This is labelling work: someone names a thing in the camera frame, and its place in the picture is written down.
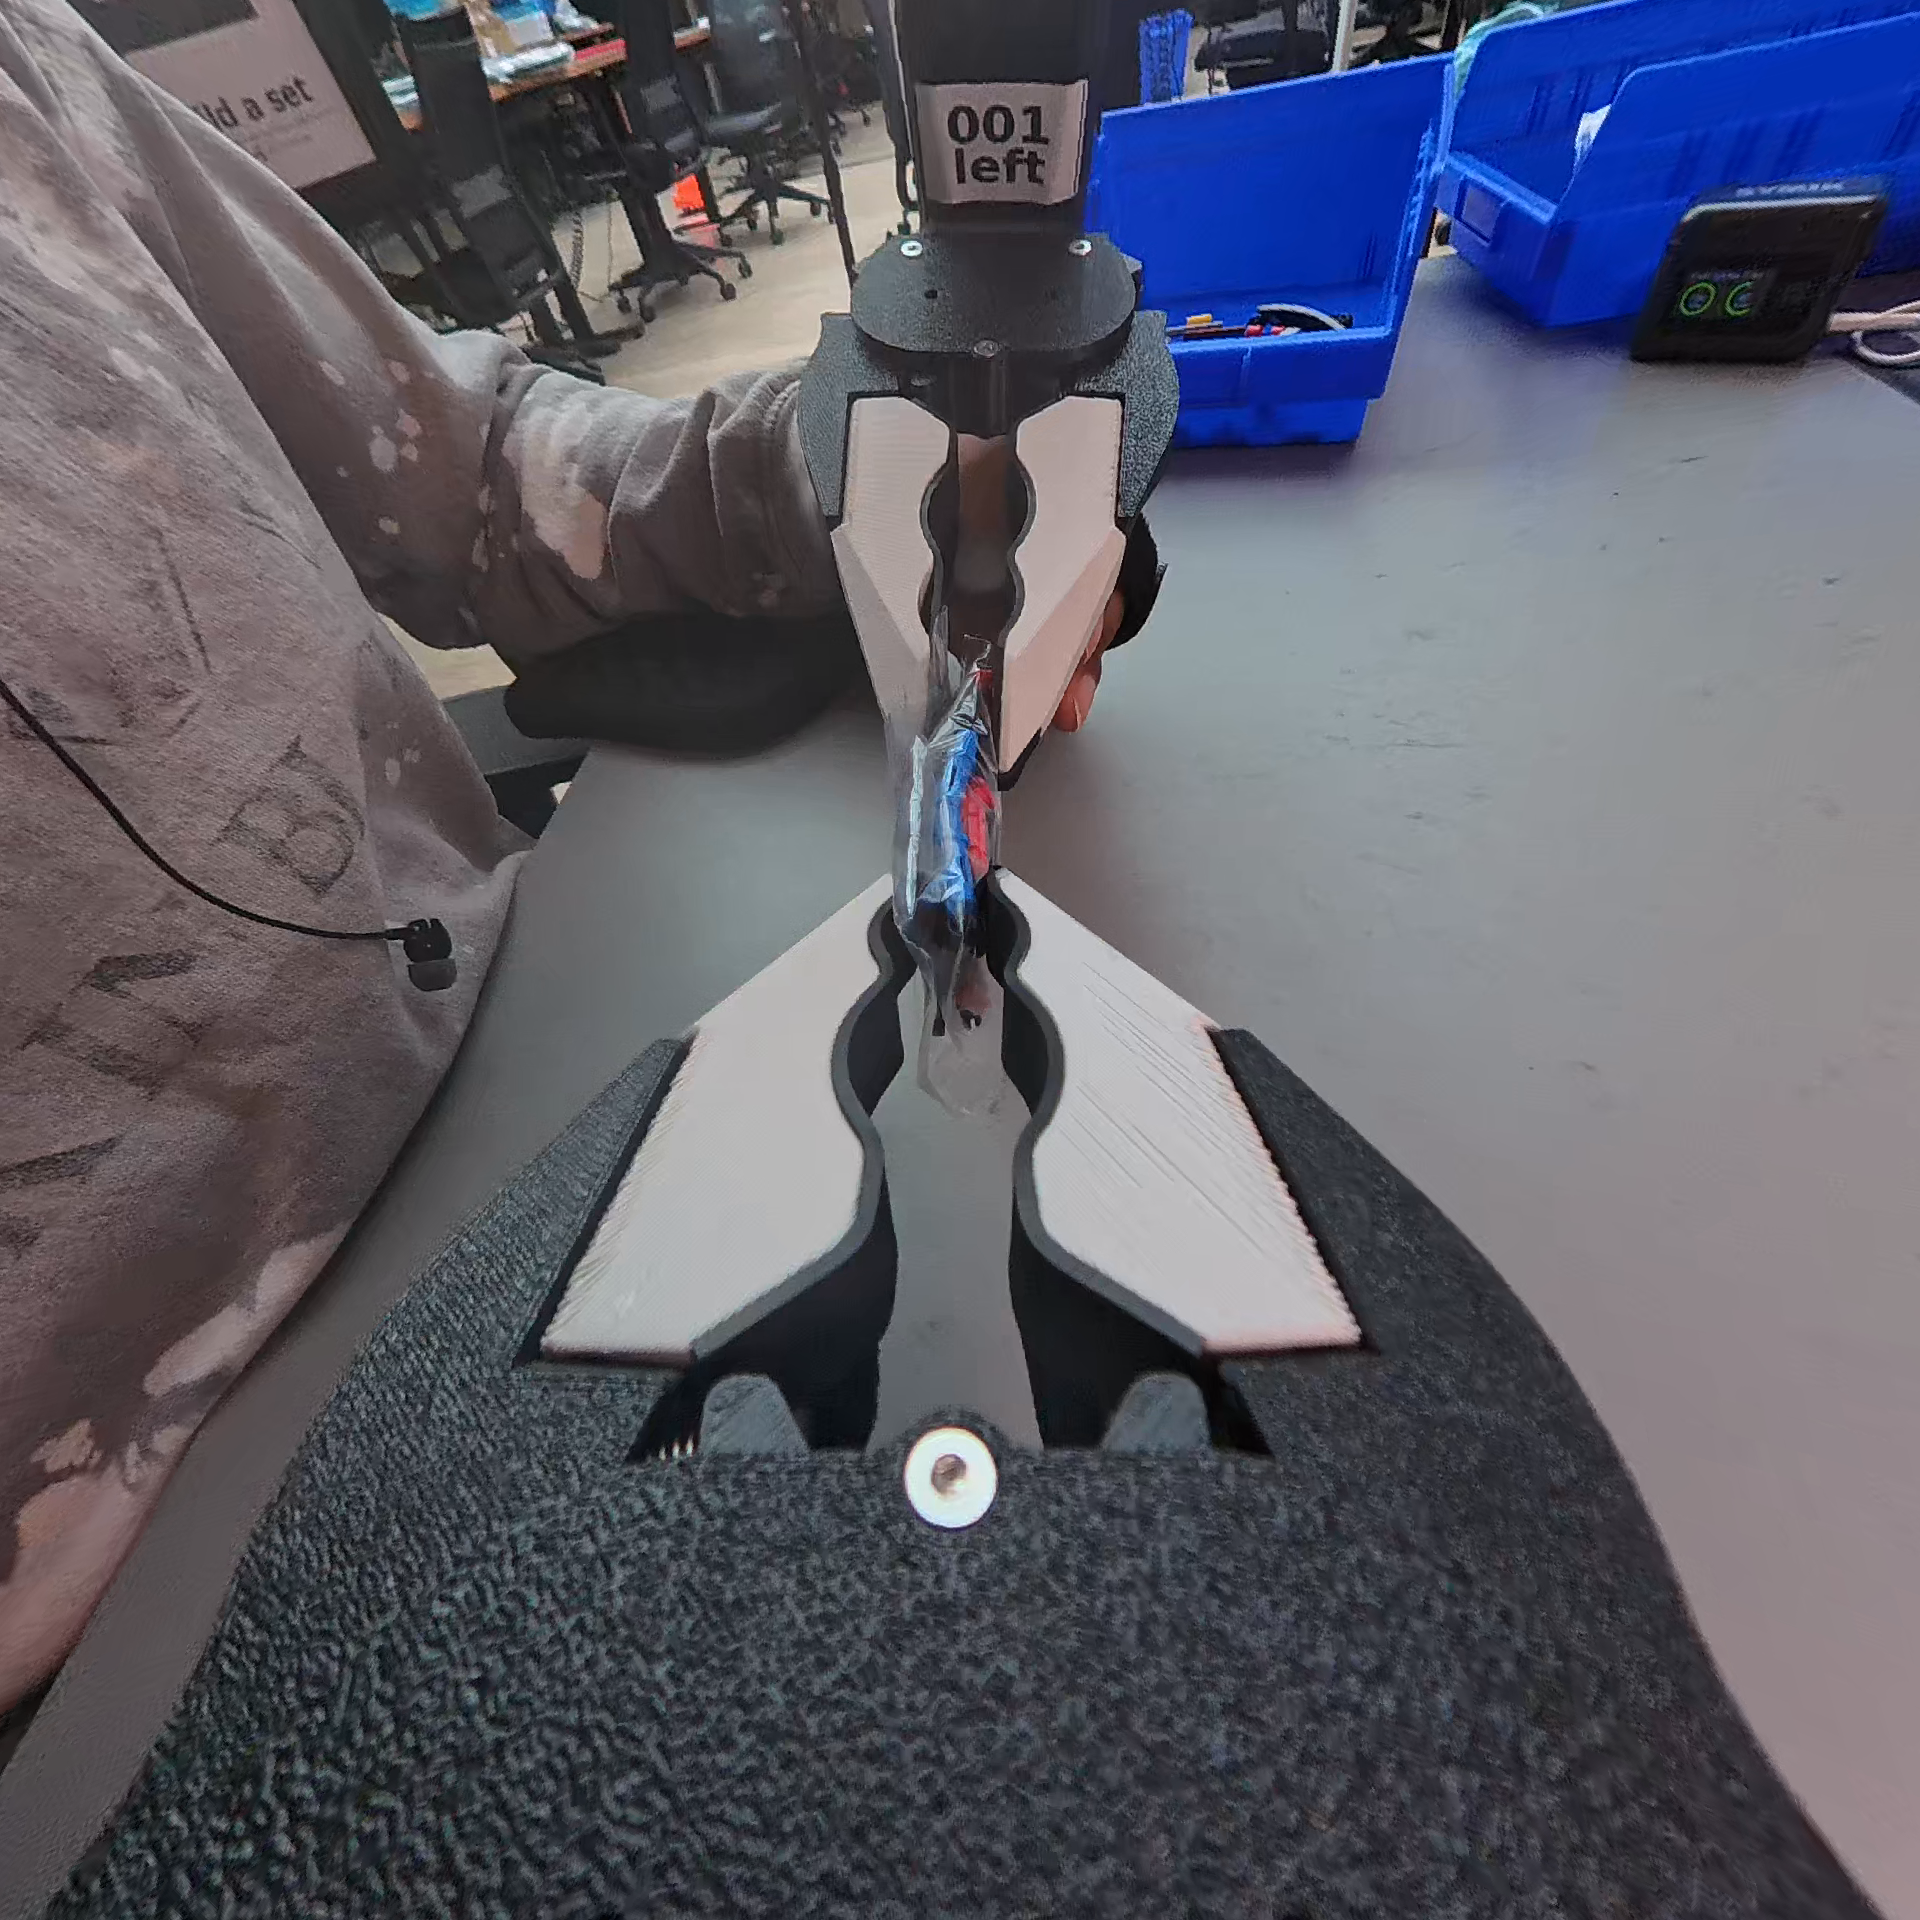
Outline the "white printed sign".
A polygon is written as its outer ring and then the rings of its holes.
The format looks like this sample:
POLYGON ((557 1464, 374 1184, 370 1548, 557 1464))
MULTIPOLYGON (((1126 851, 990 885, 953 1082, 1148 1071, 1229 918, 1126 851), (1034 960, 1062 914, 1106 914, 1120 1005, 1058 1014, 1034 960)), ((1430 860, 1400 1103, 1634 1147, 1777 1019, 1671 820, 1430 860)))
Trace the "white printed sign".
POLYGON ((359 116, 293 3, 110 5, 98 32, 136 72, 293 189, 374 163, 359 116))

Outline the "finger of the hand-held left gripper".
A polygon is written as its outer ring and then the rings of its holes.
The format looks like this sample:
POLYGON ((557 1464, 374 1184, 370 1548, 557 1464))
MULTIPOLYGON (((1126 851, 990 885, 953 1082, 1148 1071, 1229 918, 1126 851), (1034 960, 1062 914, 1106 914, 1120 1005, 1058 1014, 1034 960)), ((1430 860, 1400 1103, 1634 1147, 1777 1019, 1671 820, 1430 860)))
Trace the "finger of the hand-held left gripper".
POLYGON ((1015 432, 1024 518, 1005 558, 1005 621, 991 639, 1000 787, 1050 730, 1102 632, 1125 550, 1120 448, 1117 398, 1062 398, 1015 432))
POLYGON ((927 708, 927 595, 936 568, 927 502, 951 460, 953 432, 917 402, 852 400, 831 552, 889 751, 912 749, 927 708))

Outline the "person's grey hoodie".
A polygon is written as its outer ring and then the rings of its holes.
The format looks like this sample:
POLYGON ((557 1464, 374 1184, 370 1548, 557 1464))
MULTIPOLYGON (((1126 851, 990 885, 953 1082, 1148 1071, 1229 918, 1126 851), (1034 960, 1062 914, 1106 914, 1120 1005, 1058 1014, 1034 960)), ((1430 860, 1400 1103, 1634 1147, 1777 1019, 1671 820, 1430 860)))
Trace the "person's grey hoodie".
POLYGON ((521 861, 320 502, 413 326, 68 5, 5 5, 5 1718, 334 1259, 521 861))

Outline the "black office chair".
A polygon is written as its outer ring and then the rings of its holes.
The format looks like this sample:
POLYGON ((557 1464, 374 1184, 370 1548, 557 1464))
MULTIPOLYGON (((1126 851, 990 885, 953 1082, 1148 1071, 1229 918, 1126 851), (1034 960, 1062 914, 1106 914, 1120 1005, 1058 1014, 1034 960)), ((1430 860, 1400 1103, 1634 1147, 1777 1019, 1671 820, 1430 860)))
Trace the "black office chair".
POLYGON ((525 319, 537 362, 605 382, 598 364, 624 333, 586 319, 550 226, 521 194, 468 13, 400 16, 398 36, 415 85, 422 184, 398 226, 413 269, 389 277, 391 291, 462 330, 525 319))
POLYGON ((719 109, 705 116, 708 148, 741 168, 741 192, 719 216, 721 229, 743 223, 782 246, 782 207, 804 207, 821 221, 829 213, 823 194, 793 184, 790 159, 808 133, 800 96, 800 47, 777 3, 708 3, 708 53, 719 90, 719 109))
POLYGON ((612 22, 624 43, 617 100, 625 126, 615 136, 624 168, 617 196, 640 266, 615 277, 608 291, 617 312, 650 325, 655 291, 686 288, 705 277, 721 300, 733 302, 735 283, 752 274, 752 262, 725 242, 676 237, 665 216, 668 192, 704 171, 701 127, 680 85, 668 3, 617 3, 612 22))

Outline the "clear plastic bag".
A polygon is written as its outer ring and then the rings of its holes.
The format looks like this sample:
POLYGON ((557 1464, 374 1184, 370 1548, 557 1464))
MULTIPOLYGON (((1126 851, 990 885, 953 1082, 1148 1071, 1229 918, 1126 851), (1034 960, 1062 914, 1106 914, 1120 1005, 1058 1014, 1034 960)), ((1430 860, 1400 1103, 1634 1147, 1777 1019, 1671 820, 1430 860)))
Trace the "clear plastic bag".
POLYGON ((893 923, 924 995, 918 1084, 956 1117, 1002 1101, 1002 987, 993 966, 1000 864, 1005 604, 960 590, 924 663, 882 703, 895 812, 893 923))

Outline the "person's left forearm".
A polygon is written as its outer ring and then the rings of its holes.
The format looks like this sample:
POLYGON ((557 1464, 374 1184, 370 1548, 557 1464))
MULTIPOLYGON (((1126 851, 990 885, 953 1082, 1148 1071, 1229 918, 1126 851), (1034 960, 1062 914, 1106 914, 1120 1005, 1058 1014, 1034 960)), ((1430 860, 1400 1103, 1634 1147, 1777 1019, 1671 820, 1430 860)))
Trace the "person's left forearm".
POLYGON ((693 395, 593 386, 494 333, 413 326, 377 460, 334 456, 320 502, 374 610, 439 650, 556 655, 640 618, 845 606, 800 446, 802 366, 693 395))

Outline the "black power bank with display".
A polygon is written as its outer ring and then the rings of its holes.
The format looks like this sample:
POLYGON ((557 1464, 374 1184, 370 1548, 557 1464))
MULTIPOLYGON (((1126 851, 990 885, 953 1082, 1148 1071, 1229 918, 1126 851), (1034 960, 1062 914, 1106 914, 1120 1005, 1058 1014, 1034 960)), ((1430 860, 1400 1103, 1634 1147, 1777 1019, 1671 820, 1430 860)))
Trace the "black power bank with display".
POLYGON ((1642 366, 1806 362, 1887 213, 1882 176, 1728 184, 1671 230, 1639 311, 1630 359, 1642 366))

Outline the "person's left hand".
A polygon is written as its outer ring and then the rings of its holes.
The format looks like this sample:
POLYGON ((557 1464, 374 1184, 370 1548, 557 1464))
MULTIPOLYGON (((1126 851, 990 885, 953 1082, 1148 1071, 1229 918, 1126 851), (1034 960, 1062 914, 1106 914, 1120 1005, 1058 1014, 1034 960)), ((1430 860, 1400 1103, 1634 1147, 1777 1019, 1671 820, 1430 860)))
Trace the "person's left hand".
POLYGON ((1096 696, 1096 688, 1102 683, 1106 653, 1120 637, 1126 612, 1126 595, 1121 587, 1116 587, 1109 596, 1109 604, 1103 606, 1094 636, 1089 637, 1088 650, 1073 668, 1066 688, 1062 691, 1062 699, 1058 701, 1050 716, 1050 731, 1073 733, 1088 722, 1089 708, 1096 696))

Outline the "blue plastic bin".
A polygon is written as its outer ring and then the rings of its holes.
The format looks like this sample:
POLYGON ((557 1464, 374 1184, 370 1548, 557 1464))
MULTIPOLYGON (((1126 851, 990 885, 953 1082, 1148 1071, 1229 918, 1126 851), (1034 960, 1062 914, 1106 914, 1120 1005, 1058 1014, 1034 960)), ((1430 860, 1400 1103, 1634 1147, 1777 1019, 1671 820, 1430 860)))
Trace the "blue plastic bin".
POLYGON ((1446 150, 1444 56, 1111 111, 1092 226, 1168 319, 1175 448, 1351 444, 1385 394, 1446 150))
POLYGON ((1688 206, 1882 181, 1865 277, 1918 259, 1916 3, 1599 5, 1500 28, 1452 111, 1452 250, 1541 326, 1634 316, 1688 206))

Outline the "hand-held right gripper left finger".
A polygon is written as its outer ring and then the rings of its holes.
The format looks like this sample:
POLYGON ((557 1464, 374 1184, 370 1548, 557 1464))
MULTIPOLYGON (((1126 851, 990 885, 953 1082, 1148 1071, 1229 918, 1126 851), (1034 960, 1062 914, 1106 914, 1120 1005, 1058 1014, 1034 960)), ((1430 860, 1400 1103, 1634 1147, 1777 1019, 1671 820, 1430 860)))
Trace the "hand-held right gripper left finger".
POLYGON ((708 1359, 865 1252, 909 974, 877 878, 693 1024, 566 1269, 545 1359, 708 1359))

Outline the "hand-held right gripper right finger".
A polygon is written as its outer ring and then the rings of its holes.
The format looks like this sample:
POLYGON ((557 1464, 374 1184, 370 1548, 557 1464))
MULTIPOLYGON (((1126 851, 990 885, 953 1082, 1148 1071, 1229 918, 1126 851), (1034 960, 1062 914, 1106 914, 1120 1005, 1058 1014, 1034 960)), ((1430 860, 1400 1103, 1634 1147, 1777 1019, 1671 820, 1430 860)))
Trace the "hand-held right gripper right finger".
POLYGON ((1198 1359, 1357 1348, 1215 1022, 1007 871, 991 935, 1039 1259, 1198 1359))

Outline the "grey desk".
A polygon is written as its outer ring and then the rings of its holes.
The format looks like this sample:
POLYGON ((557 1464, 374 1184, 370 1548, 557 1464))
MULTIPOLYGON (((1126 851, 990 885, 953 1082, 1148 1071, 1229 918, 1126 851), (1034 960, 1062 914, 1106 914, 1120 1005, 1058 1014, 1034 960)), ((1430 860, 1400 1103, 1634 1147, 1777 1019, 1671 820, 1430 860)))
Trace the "grey desk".
POLYGON ((586 763, 463 1056, 5 1783, 7 1915, 1916 1915, 1916 407, 1421 269, 1353 454, 1191 454, 1015 872, 1289 1075, 1374 1352, 1030 1452, 895 1197, 877 1447, 468 1362, 661 1048, 882 861, 858 708, 586 763))

